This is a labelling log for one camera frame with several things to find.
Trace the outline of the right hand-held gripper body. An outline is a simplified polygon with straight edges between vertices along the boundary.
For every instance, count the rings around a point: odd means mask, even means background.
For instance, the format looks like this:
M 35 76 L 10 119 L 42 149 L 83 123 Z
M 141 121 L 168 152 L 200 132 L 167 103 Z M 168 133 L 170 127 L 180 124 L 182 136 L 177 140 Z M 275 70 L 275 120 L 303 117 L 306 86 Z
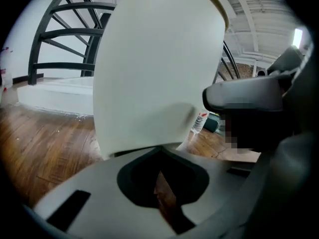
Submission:
M 301 51 L 292 45 L 265 70 L 263 75 L 257 74 L 257 78 L 292 79 L 303 59 Z

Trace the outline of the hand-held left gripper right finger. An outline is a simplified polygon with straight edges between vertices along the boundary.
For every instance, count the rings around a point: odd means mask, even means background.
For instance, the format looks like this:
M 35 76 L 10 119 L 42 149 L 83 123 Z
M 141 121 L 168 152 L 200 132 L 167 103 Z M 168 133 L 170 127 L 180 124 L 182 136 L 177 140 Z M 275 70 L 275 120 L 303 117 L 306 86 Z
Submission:
M 249 176 L 254 162 L 206 158 L 172 151 L 208 173 L 205 191 L 197 201 L 182 205 L 167 174 L 160 174 L 160 213 L 173 229 L 191 229 L 214 215 L 236 193 Z

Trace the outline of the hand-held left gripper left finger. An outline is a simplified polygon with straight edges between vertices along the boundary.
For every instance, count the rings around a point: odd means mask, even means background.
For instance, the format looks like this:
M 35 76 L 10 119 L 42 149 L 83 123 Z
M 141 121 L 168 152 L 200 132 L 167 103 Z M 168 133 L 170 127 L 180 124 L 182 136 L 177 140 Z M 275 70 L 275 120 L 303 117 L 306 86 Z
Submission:
M 66 233 L 82 239 L 168 239 L 176 236 L 158 209 L 135 205 L 119 189 L 117 175 L 155 148 L 94 163 L 47 193 L 33 210 L 44 220 L 77 190 L 90 194 Z

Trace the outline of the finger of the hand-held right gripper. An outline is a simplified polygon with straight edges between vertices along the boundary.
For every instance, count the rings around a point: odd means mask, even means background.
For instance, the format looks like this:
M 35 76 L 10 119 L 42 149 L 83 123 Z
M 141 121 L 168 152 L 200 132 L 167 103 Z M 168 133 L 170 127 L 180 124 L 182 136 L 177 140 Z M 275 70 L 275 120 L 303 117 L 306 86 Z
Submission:
M 283 109 L 279 80 L 255 77 L 214 83 L 202 93 L 205 108 L 212 112 L 252 109 L 279 112 Z

